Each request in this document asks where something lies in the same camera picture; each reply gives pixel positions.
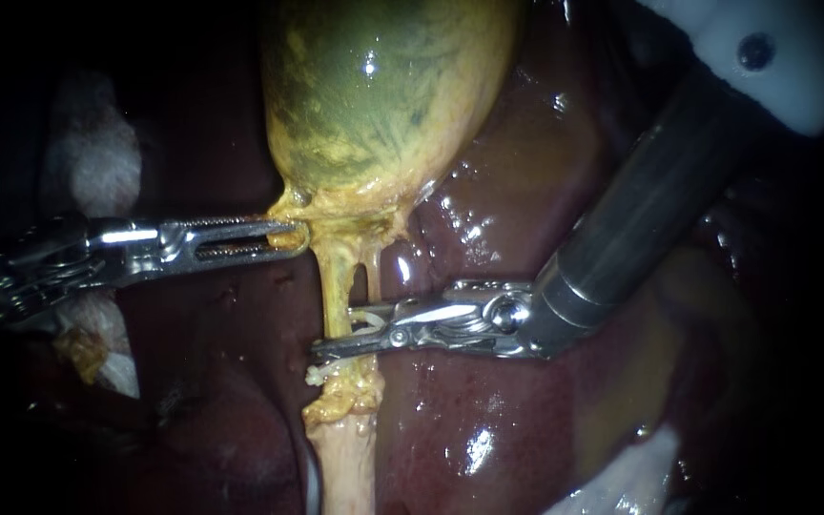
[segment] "metal jaw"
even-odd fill
[[[218,268],[294,258],[310,241],[303,222],[249,217],[206,217],[191,220],[136,222],[101,218],[88,239],[92,252],[104,258],[104,270],[79,288],[122,288],[143,280],[205,272]],[[272,234],[302,233],[296,248],[268,243]]]
[[[293,232],[302,235],[296,248],[268,243],[271,234]],[[56,216],[0,247],[0,323],[21,322],[78,290],[293,258],[308,242],[302,222],[255,217],[154,222]]]
[[[352,320],[368,327],[350,337],[317,343],[311,353],[315,364],[402,348],[540,358],[516,338],[529,316],[529,305],[527,282],[458,280],[432,298],[350,308]]]

